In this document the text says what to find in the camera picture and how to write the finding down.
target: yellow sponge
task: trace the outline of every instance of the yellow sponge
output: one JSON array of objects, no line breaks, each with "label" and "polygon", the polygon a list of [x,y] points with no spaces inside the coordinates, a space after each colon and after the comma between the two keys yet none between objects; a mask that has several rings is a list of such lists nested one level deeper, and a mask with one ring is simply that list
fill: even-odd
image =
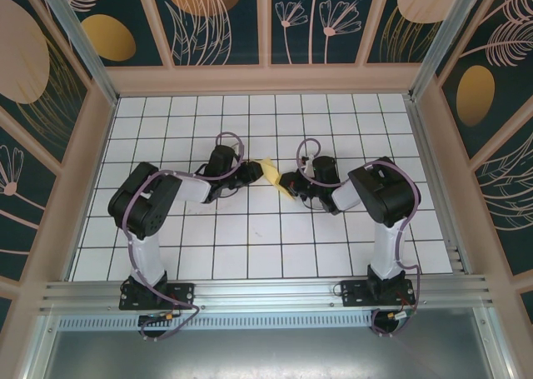
[{"label": "yellow sponge", "polygon": [[261,169],[263,170],[265,179],[269,181],[271,185],[274,186],[279,192],[287,195],[291,198],[291,200],[294,200],[294,197],[291,196],[291,194],[284,187],[280,186],[281,175],[277,171],[276,167],[274,167],[272,160],[270,158],[265,158],[258,162],[261,164]]}]

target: black mounting bracket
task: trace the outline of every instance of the black mounting bracket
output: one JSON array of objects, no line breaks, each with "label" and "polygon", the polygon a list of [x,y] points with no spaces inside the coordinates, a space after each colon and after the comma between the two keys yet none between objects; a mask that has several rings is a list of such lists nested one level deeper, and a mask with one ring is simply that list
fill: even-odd
[{"label": "black mounting bracket", "polygon": [[[194,283],[167,283],[167,274],[165,274],[154,288],[179,302],[194,303]],[[157,297],[132,277],[129,277],[127,282],[121,286],[118,304],[118,309],[121,311],[168,311],[172,307],[174,306],[171,302]],[[189,310],[191,307],[176,308],[176,310],[178,309]]]},{"label": "black mounting bracket", "polygon": [[344,307],[393,307],[404,302],[415,304],[413,284],[406,279],[405,271],[388,280],[379,279],[368,267],[368,278],[340,282],[340,294]]}]

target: white grid mat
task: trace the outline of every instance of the white grid mat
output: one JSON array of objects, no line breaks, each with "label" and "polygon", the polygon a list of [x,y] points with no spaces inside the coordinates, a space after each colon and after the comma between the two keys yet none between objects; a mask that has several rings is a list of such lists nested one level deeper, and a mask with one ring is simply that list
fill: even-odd
[{"label": "white grid mat", "polygon": [[[402,96],[296,94],[121,99],[71,279],[125,279],[127,244],[107,215],[112,194],[142,161],[196,171],[220,131],[237,133],[245,157],[270,157],[280,172],[296,170],[304,137],[337,159],[341,180],[364,162],[393,157],[422,194],[404,263],[420,263],[423,273],[451,272]],[[373,241],[362,205],[334,217],[289,200],[263,178],[212,204],[174,202],[160,231],[169,279],[180,280],[366,275]]]}]

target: ventilation slot strip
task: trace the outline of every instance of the ventilation slot strip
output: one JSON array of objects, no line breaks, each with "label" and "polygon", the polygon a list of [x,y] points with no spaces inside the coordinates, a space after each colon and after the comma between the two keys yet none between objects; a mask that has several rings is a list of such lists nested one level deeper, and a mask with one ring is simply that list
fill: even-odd
[{"label": "ventilation slot strip", "polygon": [[[158,322],[146,328],[149,330],[173,329],[187,316],[174,318],[171,322]],[[294,329],[316,327],[368,327],[371,312],[291,312],[250,314],[206,314],[189,322],[184,329]],[[138,316],[65,316],[59,322],[60,332],[137,331]]]}]

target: metal floor panel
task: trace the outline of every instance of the metal floor panel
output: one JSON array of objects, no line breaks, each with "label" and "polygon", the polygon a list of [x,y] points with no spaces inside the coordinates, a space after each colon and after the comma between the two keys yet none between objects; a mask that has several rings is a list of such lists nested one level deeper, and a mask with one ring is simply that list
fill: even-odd
[{"label": "metal floor panel", "polygon": [[367,327],[184,331],[161,343],[135,332],[59,332],[47,379],[491,378],[469,309],[420,311],[408,331]]}]

